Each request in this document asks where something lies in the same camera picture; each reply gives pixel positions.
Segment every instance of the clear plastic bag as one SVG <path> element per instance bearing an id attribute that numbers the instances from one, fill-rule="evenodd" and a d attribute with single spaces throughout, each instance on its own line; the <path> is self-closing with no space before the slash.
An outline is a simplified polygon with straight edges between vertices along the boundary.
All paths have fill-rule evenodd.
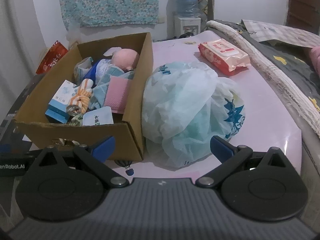
<path id="1" fill-rule="evenodd" d="M 166 64 L 146 83 L 143 135 L 149 154 L 163 165 L 182 167 L 208 155 L 211 137 L 231 138 L 244 119 L 235 82 L 205 63 Z"/>

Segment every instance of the pink tabletop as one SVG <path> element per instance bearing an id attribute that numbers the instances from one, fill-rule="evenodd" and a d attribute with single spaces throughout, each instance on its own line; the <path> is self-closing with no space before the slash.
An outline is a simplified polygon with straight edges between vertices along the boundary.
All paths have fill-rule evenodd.
<path id="1" fill-rule="evenodd" d="M 174 61 L 202 61 L 211 64 L 200 56 L 198 44 L 205 41 L 213 41 L 219 36 L 212 31 L 205 31 L 194 37 L 161 41 L 153 43 L 154 66 Z M 298 173 L 301 169 L 301 131 L 285 109 L 282 102 L 269 87 L 262 76 L 250 66 L 249 70 L 241 72 L 233 77 L 244 100 L 246 119 L 237 135 L 231 138 L 234 146 L 247 145 L 254 151 L 267 151 L 271 146 L 282 149 Z M 113 161 L 106 164 L 120 175 L 132 181 L 137 178 L 191 178 L 193 182 L 200 176 L 220 165 L 213 156 L 199 160 L 181 169 L 161 167 L 154 164 L 148 154 L 144 160 L 133 163 L 133 176 L 127 176 L 125 168 L 117 166 Z"/>

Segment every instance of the wall socket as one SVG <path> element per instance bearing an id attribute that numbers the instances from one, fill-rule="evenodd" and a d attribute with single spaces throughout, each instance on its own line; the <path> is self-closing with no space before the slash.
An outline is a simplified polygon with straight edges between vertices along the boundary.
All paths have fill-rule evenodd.
<path id="1" fill-rule="evenodd" d="M 158 23 L 165 23 L 166 17 L 158 17 Z"/>

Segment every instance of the clear plastic container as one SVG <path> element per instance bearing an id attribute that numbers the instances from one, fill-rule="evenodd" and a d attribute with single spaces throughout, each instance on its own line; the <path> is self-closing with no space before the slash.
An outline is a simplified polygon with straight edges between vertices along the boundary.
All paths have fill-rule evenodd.
<path id="1" fill-rule="evenodd" d="M 198 0 L 177 0 L 177 14 L 180 17 L 193 18 L 199 13 Z"/>

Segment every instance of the brown door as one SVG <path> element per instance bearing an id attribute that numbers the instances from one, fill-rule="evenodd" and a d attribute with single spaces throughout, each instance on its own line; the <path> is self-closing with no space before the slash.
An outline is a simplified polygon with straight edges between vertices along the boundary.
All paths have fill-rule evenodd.
<path id="1" fill-rule="evenodd" d="M 289 0 L 286 25 L 319 34 L 320 0 Z"/>

